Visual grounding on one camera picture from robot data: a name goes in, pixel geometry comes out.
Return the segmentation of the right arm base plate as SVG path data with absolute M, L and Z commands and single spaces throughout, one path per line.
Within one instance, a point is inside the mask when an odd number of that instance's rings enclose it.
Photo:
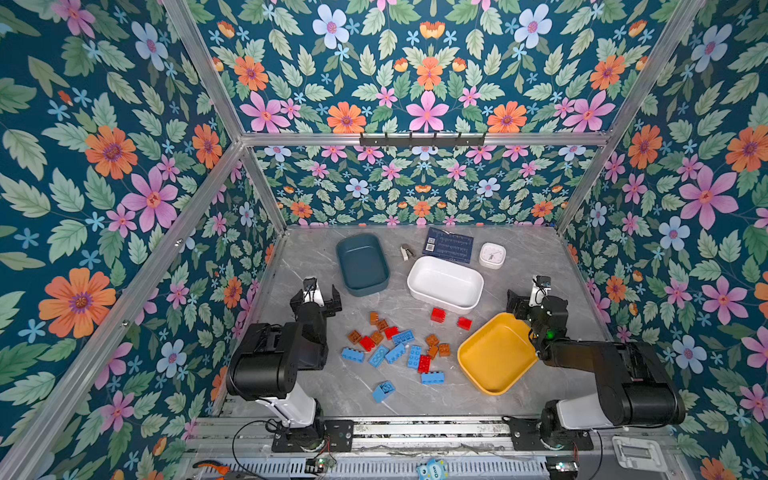
M 516 451 L 591 451 L 594 444 L 587 430 L 563 429 L 556 420 L 504 416 Z

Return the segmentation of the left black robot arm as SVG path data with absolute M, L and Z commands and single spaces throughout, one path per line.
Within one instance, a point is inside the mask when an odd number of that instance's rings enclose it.
M 298 384 L 301 371 L 324 369 L 328 319 L 342 310 L 336 287 L 324 298 L 315 277 L 303 281 L 289 302 L 294 319 L 282 325 L 252 324 L 235 350 L 227 393 L 268 408 L 288 429 L 321 428 L 321 407 Z

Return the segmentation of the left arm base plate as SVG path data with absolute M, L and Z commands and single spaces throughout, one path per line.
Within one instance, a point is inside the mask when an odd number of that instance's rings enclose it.
M 288 428 L 274 434 L 273 453 L 347 453 L 352 450 L 355 422 L 317 420 L 312 425 Z

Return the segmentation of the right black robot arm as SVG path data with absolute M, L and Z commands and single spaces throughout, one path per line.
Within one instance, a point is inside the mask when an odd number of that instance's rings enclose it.
M 568 302 L 546 294 L 507 292 L 506 311 L 529 326 L 536 359 L 553 368 L 593 375 L 596 392 L 550 400 L 538 420 L 509 417 L 513 444 L 528 449 L 590 450 L 591 430 L 679 425 L 686 407 L 654 348 L 646 342 L 574 340 L 568 336 Z

